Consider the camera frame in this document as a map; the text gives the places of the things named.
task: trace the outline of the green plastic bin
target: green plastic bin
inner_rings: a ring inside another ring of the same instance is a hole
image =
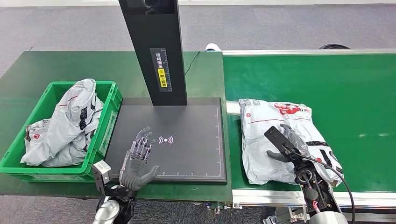
[[[0,161],[0,172],[29,182],[94,182],[92,164],[102,160],[113,132],[122,95],[115,82],[97,81],[96,94],[104,103],[97,131],[87,150],[84,162],[76,166],[46,168],[20,163],[25,154],[25,127],[52,116],[56,104],[75,82],[52,82],[40,97],[18,135]]]

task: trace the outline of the black vertical stand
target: black vertical stand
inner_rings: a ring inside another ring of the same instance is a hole
[[[119,0],[153,105],[187,105],[177,0]]]

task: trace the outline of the black cable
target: black cable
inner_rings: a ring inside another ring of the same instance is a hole
[[[319,49],[350,49],[350,48],[341,44],[331,43],[331,44],[323,45]]]
[[[192,63],[193,63],[193,62],[195,61],[195,59],[198,57],[199,53],[201,53],[201,51],[198,51],[198,53],[195,55],[195,57],[194,57],[193,60],[191,61],[190,66],[188,67],[188,69],[187,69],[187,71],[185,72],[184,75],[187,75],[188,71],[189,71],[190,68],[191,68]]]
[[[99,207],[103,204],[103,201],[105,200],[105,195],[100,196],[100,199],[98,201],[98,204],[96,205],[96,211],[99,210]]]
[[[329,165],[327,165],[327,164],[325,164],[325,163],[323,163],[323,162],[321,162],[321,161],[318,161],[318,160],[315,160],[315,159],[312,159],[312,158],[309,158],[309,157],[300,155],[300,154],[298,154],[298,153],[295,153],[293,150],[291,150],[291,149],[290,149],[289,147],[287,147],[287,145],[285,145],[285,144],[283,144],[283,147],[284,147],[285,149],[287,149],[289,152],[291,152],[291,153],[293,153],[293,154],[295,154],[295,155],[298,155],[298,156],[300,156],[300,157],[302,157],[302,158],[304,158],[304,159],[307,159],[307,160],[311,160],[311,161],[320,163],[320,164],[322,164],[324,167],[326,167],[327,169],[330,169],[331,171],[335,172],[335,174],[336,174],[336,175],[342,180],[342,182],[344,183],[344,186],[345,186],[346,190],[348,191],[349,197],[351,198],[351,206],[352,206],[352,224],[354,224],[354,223],[355,223],[355,203],[354,203],[354,197],[352,196],[352,192],[351,192],[351,190],[349,189],[347,182],[344,180],[344,178],[341,176],[341,174],[339,174],[335,169],[333,169],[332,167],[330,167]]]

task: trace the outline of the floor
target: floor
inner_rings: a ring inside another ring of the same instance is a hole
[[[396,48],[396,5],[181,6],[184,50]],[[0,77],[26,50],[133,50],[119,7],[0,7]],[[2,224],[88,224],[97,200],[0,196]],[[227,210],[139,202],[135,223],[262,223],[273,208]]]

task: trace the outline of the robotic hand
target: robotic hand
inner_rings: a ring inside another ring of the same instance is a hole
[[[151,140],[150,127],[142,129],[136,136],[131,148],[127,151],[124,163],[120,170],[119,181],[121,186],[132,191],[140,190],[150,183],[159,172],[159,166],[155,165],[147,173],[147,161],[152,145],[156,140]]]
[[[331,180],[324,167],[326,164],[317,161],[309,154],[305,142],[289,125],[281,124],[281,127],[284,128],[287,138],[274,126],[264,134],[280,152],[267,151],[267,154],[275,160],[294,164],[295,182],[300,185],[303,192],[304,200],[307,204],[307,212],[310,214],[310,223],[348,224],[334,199]]]
[[[96,188],[104,197],[97,209],[93,224],[126,224],[133,216],[136,193],[151,182],[159,172],[159,166],[148,169],[148,157],[155,140],[151,140],[150,127],[142,129],[136,136],[124,158],[119,176],[119,185],[107,186],[112,178],[110,166],[99,161],[92,166]]]

